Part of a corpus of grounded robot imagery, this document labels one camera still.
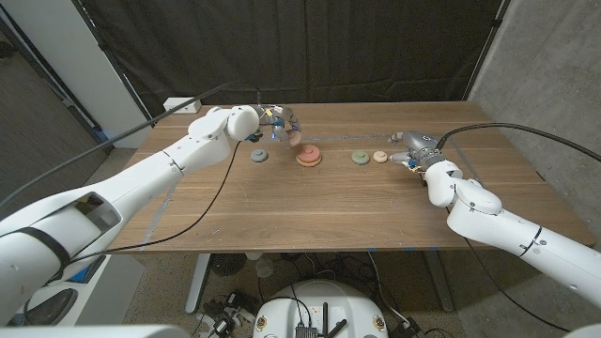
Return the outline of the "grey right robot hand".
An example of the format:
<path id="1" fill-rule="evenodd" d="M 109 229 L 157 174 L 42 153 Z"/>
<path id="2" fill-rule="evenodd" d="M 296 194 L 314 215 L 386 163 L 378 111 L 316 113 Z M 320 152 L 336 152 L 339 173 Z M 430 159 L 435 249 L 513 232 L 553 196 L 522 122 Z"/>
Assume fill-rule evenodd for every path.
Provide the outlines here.
<path id="1" fill-rule="evenodd" d="M 391 145 L 401 143 L 406 151 L 392 154 L 389 159 L 403 164 L 409 169 L 426 171 L 437 162 L 445 161 L 446 157 L 437 149 L 438 141 L 433 137 L 417 131 L 396 132 L 389 138 Z"/>

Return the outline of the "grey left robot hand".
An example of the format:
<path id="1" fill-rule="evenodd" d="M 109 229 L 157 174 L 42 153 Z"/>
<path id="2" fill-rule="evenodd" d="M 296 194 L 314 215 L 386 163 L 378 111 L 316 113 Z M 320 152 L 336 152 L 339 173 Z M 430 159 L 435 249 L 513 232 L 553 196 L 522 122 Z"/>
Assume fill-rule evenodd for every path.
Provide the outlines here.
<path id="1" fill-rule="evenodd" d="M 259 117 L 259 127 L 251 136 L 252 142 L 262 137 L 282 143 L 286 147 L 295 147 L 302 140 L 301 124 L 292 109 L 279 105 L 256 105 L 254 109 Z"/>

